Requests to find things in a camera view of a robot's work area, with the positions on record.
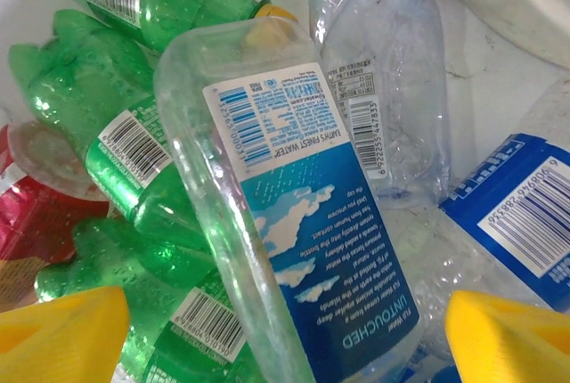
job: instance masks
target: bottle cap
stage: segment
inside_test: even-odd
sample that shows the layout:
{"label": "bottle cap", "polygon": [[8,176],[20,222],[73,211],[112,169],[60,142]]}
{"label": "bottle cap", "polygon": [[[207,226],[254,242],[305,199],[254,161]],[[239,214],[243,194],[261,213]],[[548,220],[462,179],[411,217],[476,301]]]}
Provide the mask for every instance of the bottle cap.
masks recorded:
{"label": "bottle cap", "polygon": [[257,11],[256,18],[261,18],[262,16],[280,16],[282,18],[288,18],[297,22],[297,18],[291,13],[287,12],[282,7],[276,6],[275,4],[266,3]]}

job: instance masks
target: yellow object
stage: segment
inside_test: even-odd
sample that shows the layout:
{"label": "yellow object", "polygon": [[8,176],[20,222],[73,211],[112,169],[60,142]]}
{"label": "yellow object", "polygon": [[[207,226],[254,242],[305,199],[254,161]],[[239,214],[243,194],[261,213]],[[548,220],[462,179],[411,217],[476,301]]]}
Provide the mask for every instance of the yellow object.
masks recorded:
{"label": "yellow object", "polygon": [[0,314],[0,383],[109,383],[128,323],[117,287]]}
{"label": "yellow object", "polygon": [[445,332],[463,383],[570,382],[570,316],[457,291]]}
{"label": "yellow object", "polygon": [[282,7],[276,6],[275,4],[264,4],[256,13],[256,18],[261,18],[263,16],[280,16],[282,18],[288,18],[297,22],[297,18],[291,13],[287,12]]}

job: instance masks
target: white bottle label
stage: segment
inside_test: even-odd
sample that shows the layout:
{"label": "white bottle label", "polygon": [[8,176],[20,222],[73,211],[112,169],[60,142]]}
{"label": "white bottle label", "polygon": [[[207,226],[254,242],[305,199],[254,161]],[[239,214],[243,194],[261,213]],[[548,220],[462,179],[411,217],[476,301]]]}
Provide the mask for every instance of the white bottle label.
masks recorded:
{"label": "white bottle label", "polygon": [[386,142],[380,113],[378,78],[370,60],[328,73],[332,93],[352,133],[354,147],[370,179],[388,175]]}

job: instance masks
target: blue bottle label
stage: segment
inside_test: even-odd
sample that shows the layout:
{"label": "blue bottle label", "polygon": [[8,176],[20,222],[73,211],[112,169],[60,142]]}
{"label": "blue bottle label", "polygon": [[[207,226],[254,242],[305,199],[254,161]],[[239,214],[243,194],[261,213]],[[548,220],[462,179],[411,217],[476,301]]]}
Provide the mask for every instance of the blue bottle label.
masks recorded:
{"label": "blue bottle label", "polygon": [[204,89],[317,382],[339,382],[418,323],[318,63]]}
{"label": "blue bottle label", "polygon": [[441,208],[559,312],[570,309],[570,153],[512,135]]}

